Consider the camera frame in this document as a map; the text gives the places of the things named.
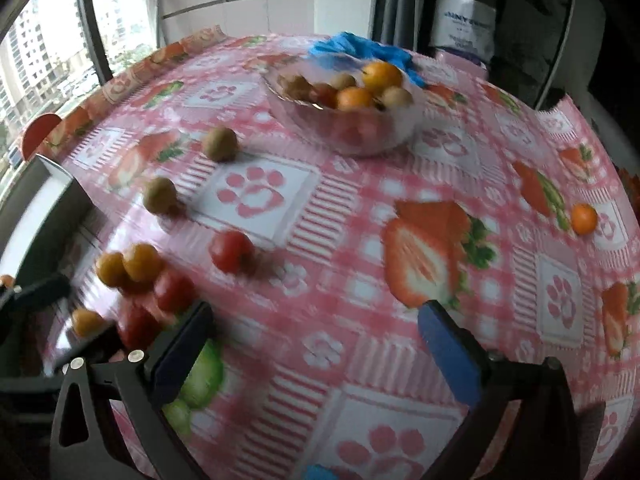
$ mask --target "bowl of fruit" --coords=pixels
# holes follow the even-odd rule
[[[280,124],[341,155],[391,150],[407,142],[422,119],[421,89],[380,60],[299,57],[271,68],[262,86]]]

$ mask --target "red tomato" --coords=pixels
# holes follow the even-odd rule
[[[213,264],[222,272],[237,274],[248,270],[254,256],[254,244],[240,231],[220,231],[209,245]]]
[[[167,267],[156,280],[154,295],[160,310],[181,314],[196,300],[196,287],[186,274]]]
[[[162,326],[137,304],[120,311],[118,334],[127,350],[146,350],[161,332]]]

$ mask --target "pink container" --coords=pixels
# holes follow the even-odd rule
[[[414,104],[383,112],[375,108],[349,112],[321,108],[280,94],[280,76],[303,75],[314,84],[328,82],[337,72],[349,72],[362,86],[361,68],[367,63],[345,54],[326,54],[299,57],[285,66],[271,68],[261,81],[271,113],[303,139],[341,155],[371,156],[407,142],[420,125],[423,114],[419,103],[424,97],[422,89],[406,77],[404,88],[414,96]]]

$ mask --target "gray curtain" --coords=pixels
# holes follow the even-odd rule
[[[375,0],[371,37],[416,50],[424,0]]]

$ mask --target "blue gripper pad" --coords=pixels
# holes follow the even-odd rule
[[[482,396],[481,362],[485,357],[480,345],[475,340],[468,345],[462,330],[437,301],[420,307],[418,330],[456,400],[474,407]]]

